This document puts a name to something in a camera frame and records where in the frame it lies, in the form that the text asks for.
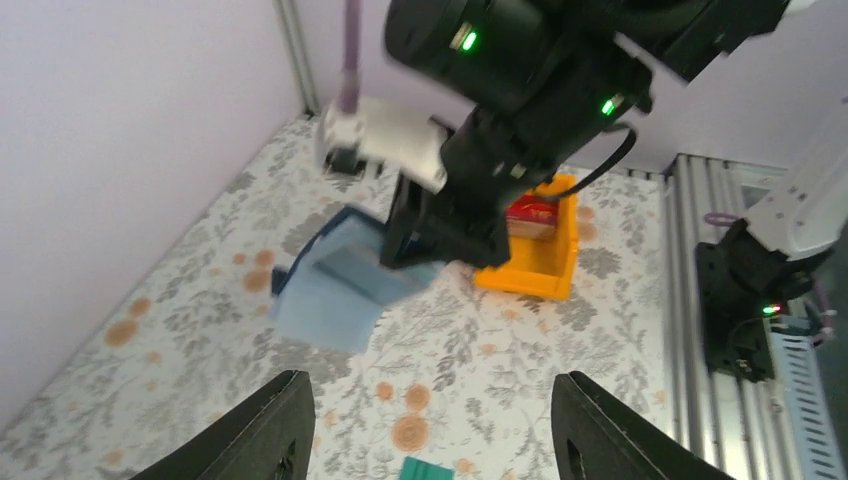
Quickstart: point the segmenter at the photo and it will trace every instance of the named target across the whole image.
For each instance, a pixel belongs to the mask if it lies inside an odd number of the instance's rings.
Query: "table surface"
[[[316,480],[397,478],[407,455],[459,478],[558,478],[550,392],[572,370],[665,428],[656,183],[607,175],[580,195],[567,302],[476,289],[452,264],[342,354],[274,328],[270,268],[344,203],[385,214],[394,175],[323,177],[313,129],[285,126],[30,403],[0,437],[0,479],[130,478],[286,369],[312,378]]]

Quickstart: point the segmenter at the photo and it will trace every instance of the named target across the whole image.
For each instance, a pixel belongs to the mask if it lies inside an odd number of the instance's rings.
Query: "wall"
[[[297,0],[310,62],[322,101],[331,99],[341,69],[344,0]],[[402,100],[462,122],[464,100],[384,57],[382,31],[389,0],[364,4],[364,91]],[[848,2],[819,0],[775,34],[750,41],[714,62],[687,88],[659,71],[655,111],[632,116],[639,144],[626,165],[659,171],[679,151],[786,166],[827,110],[848,94]],[[587,145],[571,162],[595,166],[620,137]]]
[[[271,0],[0,0],[0,430],[300,110]]]

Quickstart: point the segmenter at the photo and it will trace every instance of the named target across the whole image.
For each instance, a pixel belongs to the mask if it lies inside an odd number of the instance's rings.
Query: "purple stick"
[[[359,109],[359,50],[362,0],[347,0],[345,5],[345,46],[342,89],[339,108],[347,114]]]

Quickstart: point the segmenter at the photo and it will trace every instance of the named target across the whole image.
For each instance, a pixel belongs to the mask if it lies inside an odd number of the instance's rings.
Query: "table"
[[[130,478],[285,369],[313,381],[315,480],[397,478],[407,455],[459,478],[558,478],[550,390],[571,370],[666,427],[661,192],[645,179],[580,195],[567,302],[479,290],[452,264],[365,354],[285,339],[270,268],[346,202],[385,215],[394,187],[323,177],[314,126],[286,125],[29,404],[0,439],[1,479]]]

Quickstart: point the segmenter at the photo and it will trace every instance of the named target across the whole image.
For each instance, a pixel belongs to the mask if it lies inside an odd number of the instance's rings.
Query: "floral tablecloth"
[[[459,478],[558,478],[550,391],[571,370],[663,427],[657,184],[608,175],[580,195],[569,301],[479,290],[452,264],[352,356],[267,318],[272,265],[344,203],[385,215],[391,201],[394,175],[323,177],[313,129],[284,127],[22,412],[0,437],[0,478],[130,478],[285,369],[313,381],[315,480],[398,478],[406,455]]]

